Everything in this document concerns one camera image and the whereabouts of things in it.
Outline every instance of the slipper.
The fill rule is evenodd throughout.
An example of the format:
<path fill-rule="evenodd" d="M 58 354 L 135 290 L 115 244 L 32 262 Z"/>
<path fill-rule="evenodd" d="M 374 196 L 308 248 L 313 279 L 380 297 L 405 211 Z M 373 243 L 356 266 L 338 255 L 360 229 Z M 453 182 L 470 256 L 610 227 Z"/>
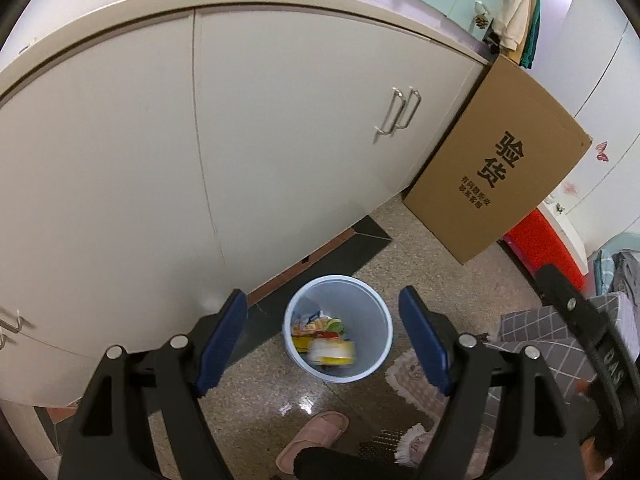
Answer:
<path fill-rule="evenodd" d="M 307 447 L 329 447 L 347 429 L 349 419 L 338 412 L 322 412 L 311 418 L 276 459 L 283 473 L 293 475 L 296 455 Z"/>

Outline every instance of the cardboard box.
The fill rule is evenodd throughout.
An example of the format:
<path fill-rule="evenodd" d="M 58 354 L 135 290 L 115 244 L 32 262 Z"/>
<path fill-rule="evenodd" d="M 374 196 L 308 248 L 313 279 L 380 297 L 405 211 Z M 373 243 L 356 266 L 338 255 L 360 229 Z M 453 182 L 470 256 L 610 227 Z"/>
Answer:
<path fill-rule="evenodd" d="M 542 86 L 500 56 L 404 203 L 463 264 L 533 211 L 590 145 Z"/>

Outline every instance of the white trash can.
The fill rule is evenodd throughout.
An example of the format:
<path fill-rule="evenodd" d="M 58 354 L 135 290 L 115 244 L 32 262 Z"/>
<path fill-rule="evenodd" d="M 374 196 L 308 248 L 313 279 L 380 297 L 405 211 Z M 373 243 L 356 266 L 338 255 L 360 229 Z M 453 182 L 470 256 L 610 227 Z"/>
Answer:
<path fill-rule="evenodd" d="M 292 320 L 319 310 L 342 321 L 345 337 L 355 343 L 353 365 L 321 370 L 309 365 L 296 351 L 291 338 Z M 380 295 L 360 280 L 339 275 L 317 278 L 297 291 L 289 301 L 282 323 L 289 356 L 303 370 L 330 383 L 352 383 L 376 371 L 389 354 L 393 332 L 391 314 Z"/>

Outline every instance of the silver screw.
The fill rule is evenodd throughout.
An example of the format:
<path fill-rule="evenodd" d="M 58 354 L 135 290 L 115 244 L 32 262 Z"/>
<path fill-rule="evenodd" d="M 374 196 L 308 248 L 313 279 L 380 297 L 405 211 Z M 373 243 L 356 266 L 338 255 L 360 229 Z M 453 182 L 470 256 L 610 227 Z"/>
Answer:
<path fill-rule="evenodd" d="M 535 346 L 527 346 L 524 349 L 524 355 L 526 355 L 529 359 L 537 359 L 540 357 L 540 350 L 538 350 Z"/>
<path fill-rule="evenodd" d="M 458 342 L 465 348 L 473 348 L 478 343 L 478 340 L 471 334 L 461 334 Z"/>
<path fill-rule="evenodd" d="M 118 345 L 114 345 L 107 350 L 107 357 L 109 359 L 117 359 L 122 355 L 122 347 Z"/>
<path fill-rule="evenodd" d="M 189 344 L 189 338 L 185 335 L 174 335 L 171 338 L 170 344 L 175 349 L 184 348 Z"/>

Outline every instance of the red cushion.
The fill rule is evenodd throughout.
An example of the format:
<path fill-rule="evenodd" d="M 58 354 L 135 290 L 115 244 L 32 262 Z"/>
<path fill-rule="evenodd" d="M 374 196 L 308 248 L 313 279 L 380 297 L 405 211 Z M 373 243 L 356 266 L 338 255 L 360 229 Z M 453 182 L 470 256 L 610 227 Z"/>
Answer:
<path fill-rule="evenodd" d="M 534 209 L 525 216 L 508 236 L 534 270 L 545 264 L 554 264 L 575 288 L 584 288 L 584 276 L 578 265 L 540 211 Z"/>

